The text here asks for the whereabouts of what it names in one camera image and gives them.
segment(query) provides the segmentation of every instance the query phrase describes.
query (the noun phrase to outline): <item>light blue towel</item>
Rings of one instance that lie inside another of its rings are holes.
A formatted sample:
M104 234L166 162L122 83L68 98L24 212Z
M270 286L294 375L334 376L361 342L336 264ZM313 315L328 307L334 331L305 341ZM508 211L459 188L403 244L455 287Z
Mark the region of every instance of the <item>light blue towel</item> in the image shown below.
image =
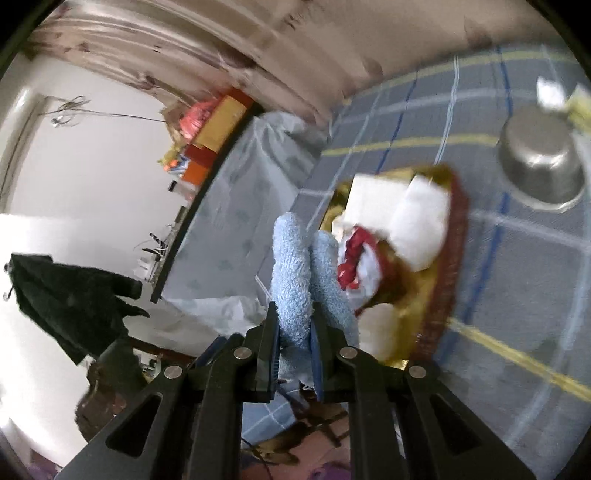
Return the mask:
M336 281L337 241L331 234L320 231L314 233L311 245L305 238L293 213L286 213L275 222L271 297L279 315L279 376L313 386L312 301L321 303L327 322L343 330L349 345L359 346L359 331L353 310Z

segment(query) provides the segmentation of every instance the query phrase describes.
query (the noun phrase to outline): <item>metal screw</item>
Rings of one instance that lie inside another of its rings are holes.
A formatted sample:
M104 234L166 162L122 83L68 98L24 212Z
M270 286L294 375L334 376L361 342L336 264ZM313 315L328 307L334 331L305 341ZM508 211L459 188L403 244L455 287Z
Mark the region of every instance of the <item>metal screw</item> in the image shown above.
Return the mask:
M239 346L236 350L234 350L234 357L238 358L239 360L244 360L252 355L252 350L250 350L247 346Z
M357 349L352 346L344 346L339 350L339 355L343 358L351 360L357 356Z
M164 376L170 380L180 377L182 373L183 369L178 365L170 365L170 367L166 367L166 370L164 370Z
M408 369L408 373L413 378L425 378L427 371L420 365L413 365Z

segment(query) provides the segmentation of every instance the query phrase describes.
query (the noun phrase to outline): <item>stainless steel bowl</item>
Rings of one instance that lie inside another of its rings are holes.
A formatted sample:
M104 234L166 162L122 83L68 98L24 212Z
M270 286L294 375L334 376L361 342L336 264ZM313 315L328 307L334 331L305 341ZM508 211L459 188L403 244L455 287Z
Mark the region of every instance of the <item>stainless steel bowl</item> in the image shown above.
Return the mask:
M569 125L537 106L521 108L507 120L499 159L515 197L533 208L562 212L583 194L583 166Z

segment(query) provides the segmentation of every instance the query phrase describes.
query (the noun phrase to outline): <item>hanging clothes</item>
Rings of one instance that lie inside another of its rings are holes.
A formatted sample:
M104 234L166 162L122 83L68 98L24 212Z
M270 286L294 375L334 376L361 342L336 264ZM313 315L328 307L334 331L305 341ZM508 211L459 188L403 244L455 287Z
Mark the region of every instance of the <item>hanging clothes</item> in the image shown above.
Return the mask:
M75 364L98 358L128 334L126 316L150 315L117 295L139 299L139 280L98 268L54 263L48 255L12 254L8 264L18 306Z

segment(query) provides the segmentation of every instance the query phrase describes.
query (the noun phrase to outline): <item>beige curtain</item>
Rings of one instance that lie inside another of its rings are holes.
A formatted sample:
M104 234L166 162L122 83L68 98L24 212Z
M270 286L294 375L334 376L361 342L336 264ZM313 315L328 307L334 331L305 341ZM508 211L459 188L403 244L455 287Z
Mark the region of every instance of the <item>beige curtain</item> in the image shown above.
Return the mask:
M68 0L30 49L165 105L235 85L324 125L343 98L394 74L556 36L525 0Z

